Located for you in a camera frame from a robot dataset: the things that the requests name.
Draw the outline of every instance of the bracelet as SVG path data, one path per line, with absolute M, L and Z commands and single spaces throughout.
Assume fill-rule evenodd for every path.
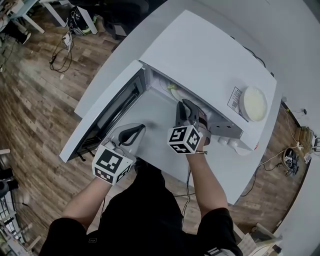
M 198 153 L 198 154 L 205 154 L 205 155 L 208 154 L 208 151 L 199 151 L 199 150 L 196 150 L 195 152 Z

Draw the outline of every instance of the shoe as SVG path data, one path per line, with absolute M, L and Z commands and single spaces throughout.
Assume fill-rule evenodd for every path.
M 31 33 L 28 33 L 27 35 L 26 35 L 26 40 L 23 42 L 23 45 L 26 43 L 26 41 L 28 41 L 28 39 L 31 37 Z

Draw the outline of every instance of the forearm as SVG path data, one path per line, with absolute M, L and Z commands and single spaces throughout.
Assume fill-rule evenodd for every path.
M 111 187 L 111 184 L 99 178 L 94 178 L 85 189 L 67 204 L 62 217 L 77 220 L 87 230 Z
M 195 196 L 201 217 L 218 208 L 227 208 L 228 202 L 224 189 L 211 171 L 204 154 L 187 155 L 193 177 Z

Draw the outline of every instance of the sticker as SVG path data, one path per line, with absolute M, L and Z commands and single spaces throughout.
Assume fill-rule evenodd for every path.
M 240 102 L 240 97 L 242 95 L 242 91 L 240 91 L 237 87 L 234 87 L 233 92 L 231 94 L 231 97 L 228 101 L 228 106 L 233 109 L 234 112 L 236 112 L 239 116 L 241 116 L 244 120 L 249 122 L 243 114 L 241 113 L 239 102 Z

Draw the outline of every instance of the white bowl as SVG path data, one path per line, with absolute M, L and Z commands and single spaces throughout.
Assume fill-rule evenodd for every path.
M 257 87 L 249 86 L 242 92 L 239 107 L 245 118 L 254 122 L 262 121 L 267 115 L 267 99 Z

